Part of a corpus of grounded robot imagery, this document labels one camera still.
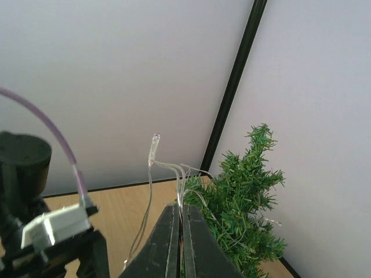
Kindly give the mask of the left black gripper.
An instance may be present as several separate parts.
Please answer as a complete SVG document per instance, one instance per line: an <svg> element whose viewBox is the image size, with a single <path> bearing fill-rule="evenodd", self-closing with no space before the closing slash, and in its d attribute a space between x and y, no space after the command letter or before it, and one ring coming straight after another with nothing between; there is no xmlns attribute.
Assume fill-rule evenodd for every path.
<svg viewBox="0 0 371 278"><path fill-rule="evenodd" d="M80 264L77 277L110 277L105 237L93 228L42 251L28 246L1 257L1 277L65 277L66 265Z"/></svg>

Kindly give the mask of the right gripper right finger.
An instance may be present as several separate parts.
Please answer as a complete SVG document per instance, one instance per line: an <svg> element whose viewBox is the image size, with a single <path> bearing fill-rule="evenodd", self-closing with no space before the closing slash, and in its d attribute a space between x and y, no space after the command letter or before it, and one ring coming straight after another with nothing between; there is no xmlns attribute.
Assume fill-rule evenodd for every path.
<svg viewBox="0 0 371 278"><path fill-rule="evenodd" d="M214 239L200 210L183 207L183 254L185 277L242 277Z"/></svg>

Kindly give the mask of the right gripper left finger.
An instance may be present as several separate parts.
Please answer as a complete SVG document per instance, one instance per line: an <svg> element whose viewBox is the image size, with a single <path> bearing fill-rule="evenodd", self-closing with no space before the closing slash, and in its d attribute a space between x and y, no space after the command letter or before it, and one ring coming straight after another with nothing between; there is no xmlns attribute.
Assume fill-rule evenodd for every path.
<svg viewBox="0 0 371 278"><path fill-rule="evenodd" d="M146 243L121 278L176 278L180 276L180 214L167 205Z"/></svg>

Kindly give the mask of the small green christmas tree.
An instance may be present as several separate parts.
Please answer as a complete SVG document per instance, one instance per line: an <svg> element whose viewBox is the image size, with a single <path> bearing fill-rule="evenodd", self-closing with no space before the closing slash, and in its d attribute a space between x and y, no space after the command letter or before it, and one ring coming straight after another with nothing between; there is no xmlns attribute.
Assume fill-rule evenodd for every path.
<svg viewBox="0 0 371 278"><path fill-rule="evenodd" d="M265 217L276 205L270 190L283 185L282 170L266 168L264 155L276 141L267 124L247 134L244 155L224 153L220 173L206 182L200 175L185 184L185 204L199 208L217 244L245 277L269 277L260 267L283 256L287 244L272 233L277 222Z"/></svg>

